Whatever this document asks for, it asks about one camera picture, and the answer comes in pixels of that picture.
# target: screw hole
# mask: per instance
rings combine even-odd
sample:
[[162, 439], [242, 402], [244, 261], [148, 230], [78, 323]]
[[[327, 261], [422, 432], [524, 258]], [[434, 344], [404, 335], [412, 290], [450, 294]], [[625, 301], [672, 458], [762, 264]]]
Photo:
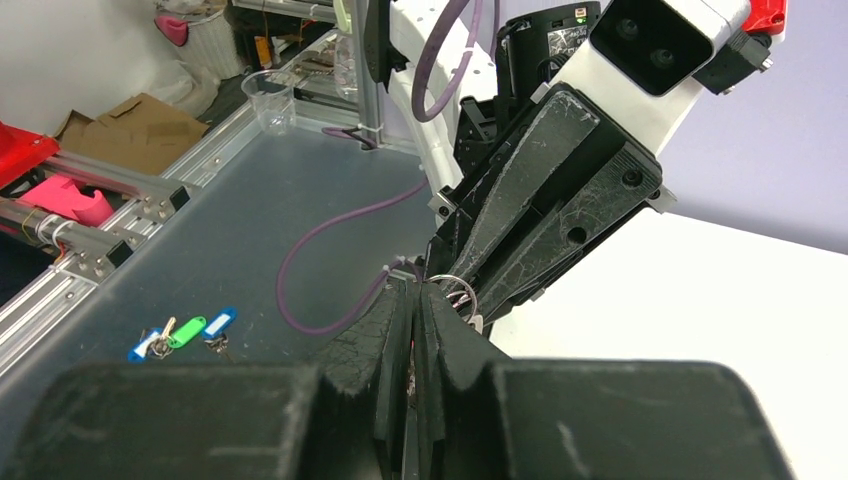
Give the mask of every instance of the screw hole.
[[639, 170], [628, 170], [627, 173], [621, 177], [621, 181], [628, 187], [638, 187], [642, 184], [642, 179], [642, 172]]
[[589, 235], [586, 233], [586, 230], [581, 227], [574, 227], [568, 231], [565, 238], [568, 239], [571, 243], [576, 243], [577, 245], [583, 245], [586, 243], [586, 239]]

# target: wall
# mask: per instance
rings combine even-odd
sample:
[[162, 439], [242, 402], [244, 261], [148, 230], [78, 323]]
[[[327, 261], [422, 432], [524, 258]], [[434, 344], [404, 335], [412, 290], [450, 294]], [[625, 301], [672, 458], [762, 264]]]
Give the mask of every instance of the wall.
[[99, 115], [174, 58], [150, 0], [0, 0], [0, 120], [53, 133]]
[[[481, 42], [491, 38], [485, 3]], [[566, 3], [502, 0], [501, 22]], [[660, 162], [675, 213], [848, 253], [848, 3], [790, 5], [774, 67], [729, 96], [702, 97]]]

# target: gray table surface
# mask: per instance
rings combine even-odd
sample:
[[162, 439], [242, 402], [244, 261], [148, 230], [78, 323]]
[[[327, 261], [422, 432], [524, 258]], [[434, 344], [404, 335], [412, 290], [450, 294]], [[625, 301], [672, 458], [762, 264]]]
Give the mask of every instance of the gray table surface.
[[[227, 333], [237, 362], [297, 360], [324, 345], [333, 335], [298, 333], [277, 310], [283, 257], [321, 222], [407, 191], [421, 178], [418, 159], [396, 151], [362, 152], [356, 142], [308, 131], [255, 138], [3, 377], [0, 471], [58, 374], [75, 365], [126, 362], [142, 329], [162, 326], [172, 315], [185, 321], [236, 307], [239, 317]], [[435, 231], [428, 199], [423, 191], [304, 247], [286, 283], [295, 315], [310, 326], [331, 324], [395, 255], [422, 253]], [[161, 363], [224, 361], [195, 340]]]

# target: green key tag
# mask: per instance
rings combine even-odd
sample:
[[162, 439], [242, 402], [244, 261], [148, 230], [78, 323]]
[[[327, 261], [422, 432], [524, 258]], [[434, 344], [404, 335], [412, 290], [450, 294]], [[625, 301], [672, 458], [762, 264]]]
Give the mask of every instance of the green key tag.
[[168, 338], [171, 348], [183, 348], [206, 327], [206, 317], [194, 317]]

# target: white table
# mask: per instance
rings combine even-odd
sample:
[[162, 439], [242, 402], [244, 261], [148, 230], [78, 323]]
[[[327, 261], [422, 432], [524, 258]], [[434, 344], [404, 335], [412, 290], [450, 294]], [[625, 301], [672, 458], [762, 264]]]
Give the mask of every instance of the white table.
[[513, 357], [734, 369], [799, 480], [848, 479], [848, 256], [646, 211], [491, 340]]

